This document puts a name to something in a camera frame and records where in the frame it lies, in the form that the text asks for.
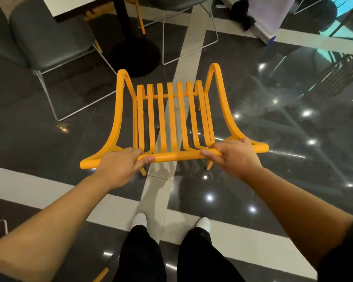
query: foot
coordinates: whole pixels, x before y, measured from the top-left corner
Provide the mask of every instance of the foot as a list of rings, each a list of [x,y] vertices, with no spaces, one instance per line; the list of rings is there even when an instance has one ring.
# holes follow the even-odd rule
[[[136,227],[138,225],[147,227],[146,216],[144,213],[137,213],[137,215],[133,218],[131,228]]]
[[[210,233],[210,220],[206,217],[201,218],[196,224],[196,227],[201,227],[202,229]]]

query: hand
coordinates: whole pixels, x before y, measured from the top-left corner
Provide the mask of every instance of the hand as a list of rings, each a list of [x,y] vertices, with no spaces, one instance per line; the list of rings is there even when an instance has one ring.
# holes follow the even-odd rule
[[[110,190],[122,187],[145,164],[155,160],[154,156],[149,155],[137,161],[143,153],[141,148],[132,147],[123,151],[109,152],[103,156],[93,176],[103,179]]]
[[[240,141],[226,140],[216,142],[210,148],[222,153],[222,157],[203,149],[200,154],[222,167],[230,176],[245,180],[254,170],[262,168],[259,157],[252,149],[251,141],[243,138]]]

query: white tabletop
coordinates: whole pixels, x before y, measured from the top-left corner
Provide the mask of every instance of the white tabletop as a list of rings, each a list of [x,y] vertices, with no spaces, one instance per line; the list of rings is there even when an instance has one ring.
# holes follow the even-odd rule
[[[43,0],[55,17],[96,0]]]

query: gray chair seat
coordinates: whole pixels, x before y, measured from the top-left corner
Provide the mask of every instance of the gray chair seat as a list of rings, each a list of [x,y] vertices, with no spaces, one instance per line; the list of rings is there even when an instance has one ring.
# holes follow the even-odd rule
[[[43,0],[26,0],[9,17],[16,44],[33,70],[47,70],[87,52],[94,33],[82,17],[57,23]]]
[[[148,0],[153,6],[165,11],[182,11],[207,0]]]

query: person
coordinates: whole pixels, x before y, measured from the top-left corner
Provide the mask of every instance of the person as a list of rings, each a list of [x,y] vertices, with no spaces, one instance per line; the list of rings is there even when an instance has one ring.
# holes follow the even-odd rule
[[[352,215],[262,167],[247,138],[218,142],[212,148],[222,157],[209,150],[201,154],[253,188],[317,270],[319,281],[353,280]],[[105,155],[93,175],[2,237],[0,282],[51,281],[99,201],[154,160],[154,156],[146,156],[137,161],[141,154],[142,150],[127,148]],[[209,233],[207,218],[187,233],[179,247],[178,281],[243,281],[235,267],[212,246]],[[160,248],[146,230],[143,213],[134,218],[122,246],[114,281],[166,281]]]

